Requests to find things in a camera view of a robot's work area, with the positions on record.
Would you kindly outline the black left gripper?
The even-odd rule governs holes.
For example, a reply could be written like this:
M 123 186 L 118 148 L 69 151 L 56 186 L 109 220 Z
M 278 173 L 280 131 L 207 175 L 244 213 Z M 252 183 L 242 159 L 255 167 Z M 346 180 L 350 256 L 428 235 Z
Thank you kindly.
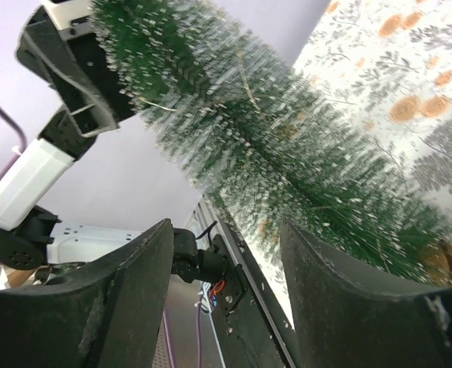
M 58 93 L 83 137 L 117 130 L 134 115 L 117 72 L 107 65 L 90 15 L 87 22 L 59 31 L 40 5 L 21 31 L 16 50 L 18 62 Z

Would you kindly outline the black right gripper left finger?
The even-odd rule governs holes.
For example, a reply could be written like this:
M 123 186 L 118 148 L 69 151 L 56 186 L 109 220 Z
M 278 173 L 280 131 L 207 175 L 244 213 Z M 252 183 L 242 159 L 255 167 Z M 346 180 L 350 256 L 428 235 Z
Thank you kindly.
M 173 226 L 42 286 L 0 291 L 0 367 L 149 367 L 173 260 Z

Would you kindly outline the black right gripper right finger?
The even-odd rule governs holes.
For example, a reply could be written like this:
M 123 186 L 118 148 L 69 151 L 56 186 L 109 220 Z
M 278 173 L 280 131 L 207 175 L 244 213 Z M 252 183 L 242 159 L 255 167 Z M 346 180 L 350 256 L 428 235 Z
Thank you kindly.
M 452 287 L 386 273 L 284 220 L 303 367 L 452 367 Z

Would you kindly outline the small green christmas tree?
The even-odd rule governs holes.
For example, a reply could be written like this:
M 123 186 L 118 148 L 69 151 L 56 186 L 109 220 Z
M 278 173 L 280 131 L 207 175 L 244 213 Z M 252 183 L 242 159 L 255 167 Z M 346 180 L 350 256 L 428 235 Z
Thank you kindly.
M 436 285 L 413 261 L 444 243 L 446 215 L 226 11 L 93 1 L 91 22 L 133 112 L 266 257 L 279 259 L 286 217 L 381 271 Z

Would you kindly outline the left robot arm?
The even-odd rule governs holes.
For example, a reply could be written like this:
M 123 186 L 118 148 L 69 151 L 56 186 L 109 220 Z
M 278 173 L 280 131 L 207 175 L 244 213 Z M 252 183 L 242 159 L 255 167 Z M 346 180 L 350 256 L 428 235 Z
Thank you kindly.
M 119 248 L 133 232 L 72 227 L 39 199 L 94 145 L 133 114 L 119 77 L 107 65 L 88 1 L 43 1 L 19 38 L 18 62 L 44 80 L 61 106 L 0 174 L 0 265 L 89 262 Z

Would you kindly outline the floral paper mat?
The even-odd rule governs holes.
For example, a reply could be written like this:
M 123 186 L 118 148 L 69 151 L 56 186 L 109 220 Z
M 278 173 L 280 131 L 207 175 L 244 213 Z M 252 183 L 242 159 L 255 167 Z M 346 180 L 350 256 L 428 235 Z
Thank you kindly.
M 452 286 L 452 1 L 240 1 L 241 19 L 448 220 L 413 263 Z

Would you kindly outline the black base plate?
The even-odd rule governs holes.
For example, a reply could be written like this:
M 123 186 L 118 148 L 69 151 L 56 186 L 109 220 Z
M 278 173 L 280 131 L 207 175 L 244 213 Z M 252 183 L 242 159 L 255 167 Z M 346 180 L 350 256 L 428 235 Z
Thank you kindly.
M 213 341 L 221 367 L 298 367 L 292 322 L 228 215 L 201 199 L 187 229 L 175 231 L 172 272 L 198 281 L 198 361 Z

